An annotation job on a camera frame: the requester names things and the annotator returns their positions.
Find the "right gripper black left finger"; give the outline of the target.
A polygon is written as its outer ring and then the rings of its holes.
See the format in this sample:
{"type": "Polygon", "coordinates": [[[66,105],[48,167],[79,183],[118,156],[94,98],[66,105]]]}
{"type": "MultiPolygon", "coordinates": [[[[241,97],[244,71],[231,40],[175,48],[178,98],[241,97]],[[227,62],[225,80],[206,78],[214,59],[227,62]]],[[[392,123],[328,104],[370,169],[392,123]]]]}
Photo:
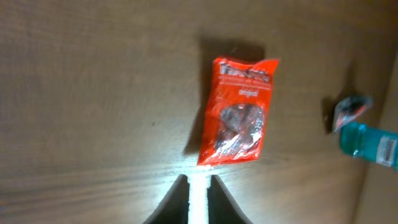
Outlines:
{"type": "Polygon", "coordinates": [[[144,224],[187,224],[190,184],[181,174],[144,224]]]}

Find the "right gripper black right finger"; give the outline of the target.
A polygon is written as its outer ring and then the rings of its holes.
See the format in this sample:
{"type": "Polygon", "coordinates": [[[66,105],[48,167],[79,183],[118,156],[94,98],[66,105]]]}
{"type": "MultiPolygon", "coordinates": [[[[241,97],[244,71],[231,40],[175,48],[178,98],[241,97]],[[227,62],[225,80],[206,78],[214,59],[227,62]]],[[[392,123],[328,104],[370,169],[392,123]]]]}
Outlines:
{"type": "Polygon", "coordinates": [[[207,188],[209,224],[252,224],[218,175],[212,175],[207,188]]]}

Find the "red snack bag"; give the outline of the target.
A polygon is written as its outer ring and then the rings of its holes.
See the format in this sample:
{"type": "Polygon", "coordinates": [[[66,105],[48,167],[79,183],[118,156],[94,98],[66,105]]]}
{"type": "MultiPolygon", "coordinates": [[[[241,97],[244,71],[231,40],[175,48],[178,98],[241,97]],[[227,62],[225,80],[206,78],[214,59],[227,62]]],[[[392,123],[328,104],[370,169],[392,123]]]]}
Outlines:
{"type": "Polygon", "coordinates": [[[214,59],[198,166],[259,158],[278,64],[277,59],[214,59]]]}

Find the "black orange snack packet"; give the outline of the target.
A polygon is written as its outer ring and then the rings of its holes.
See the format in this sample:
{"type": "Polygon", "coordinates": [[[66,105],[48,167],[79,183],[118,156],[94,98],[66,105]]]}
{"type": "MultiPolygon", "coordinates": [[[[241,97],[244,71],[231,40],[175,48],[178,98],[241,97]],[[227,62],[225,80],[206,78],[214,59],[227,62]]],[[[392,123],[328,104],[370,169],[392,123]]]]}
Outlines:
{"type": "Polygon", "coordinates": [[[332,130],[337,132],[373,105],[370,96],[354,95],[341,100],[334,109],[332,130]]]}

